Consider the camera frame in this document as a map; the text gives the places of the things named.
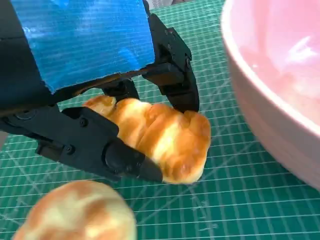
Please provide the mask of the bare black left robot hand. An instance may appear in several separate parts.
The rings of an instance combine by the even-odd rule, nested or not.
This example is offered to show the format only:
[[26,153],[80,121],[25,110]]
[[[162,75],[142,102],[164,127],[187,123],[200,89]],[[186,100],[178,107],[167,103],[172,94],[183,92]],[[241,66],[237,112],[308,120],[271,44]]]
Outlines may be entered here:
[[36,153],[111,180],[162,182],[160,168],[87,107],[58,103],[98,88],[137,98],[142,76],[180,111],[200,107],[188,46],[145,0],[3,0],[0,129],[37,141]]

